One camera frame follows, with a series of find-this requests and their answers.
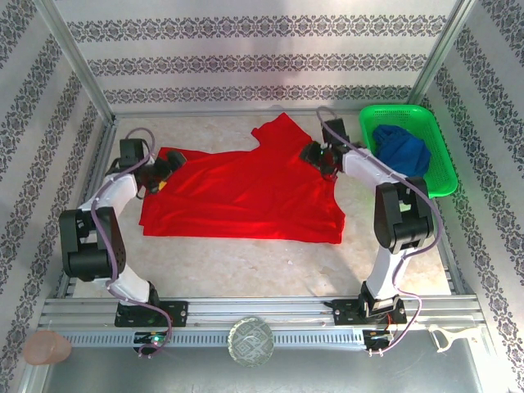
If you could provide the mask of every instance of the red cloth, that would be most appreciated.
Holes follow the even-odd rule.
[[[143,202],[146,236],[248,237],[340,243],[345,215],[299,155],[311,138],[286,114],[254,129],[253,151],[181,151],[186,164]]]

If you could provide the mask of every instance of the black mounting plate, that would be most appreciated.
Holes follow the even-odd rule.
[[[171,317],[173,328],[185,328],[187,322],[186,301],[160,301],[160,308]],[[115,316],[118,328],[162,328],[166,326],[164,315],[146,307],[118,304]]]
[[[370,325],[370,324],[389,324],[387,315],[391,317],[391,323],[407,323],[405,312],[402,314],[401,309],[404,308],[404,302],[402,300],[397,301],[397,307],[389,313],[380,314],[365,318],[360,312],[360,305],[358,299],[335,299],[324,304],[331,308],[333,311],[333,320],[335,326],[348,326],[348,325]]]

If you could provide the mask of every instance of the floor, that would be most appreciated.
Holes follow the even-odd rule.
[[[206,152],[249,151],[258,142],[251,130],[276,115],[123,119],[116,133],[111,160],[118,156],[118,141],[136,127],[148,127],[160,147],[181,147]],[[292,115],[306,133],[320,141],[314,115]],[[343,116],[352,141],[361,139],[356,115]],[[119,217],[127,263],[152,281],[160,296],[348,296],[359,293],[371,273],[377,253],[373,233],[374,198],[359,181],[342,175],[335,198],[346,213],[340,245],[294,241],[144,237],[138,225],[142,203],[128,203]],[[423,295],[449,294],[436,247],[411,260],[401,283]],[[110,296],[94,284],[78,282],[74,297]]]

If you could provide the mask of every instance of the pink object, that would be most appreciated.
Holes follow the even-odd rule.
[[[54,364],[66,360],[71,354],[71,343],[56,332],[36,332],[25,343],[24,359],[28,364]]]

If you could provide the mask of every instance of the blue cloth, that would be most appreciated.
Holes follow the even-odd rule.
[[[426,174],[431,153],[422,139],[397,125],[379,125],[373,138],[377,143],[375,156],[384,164],[408,177]]]

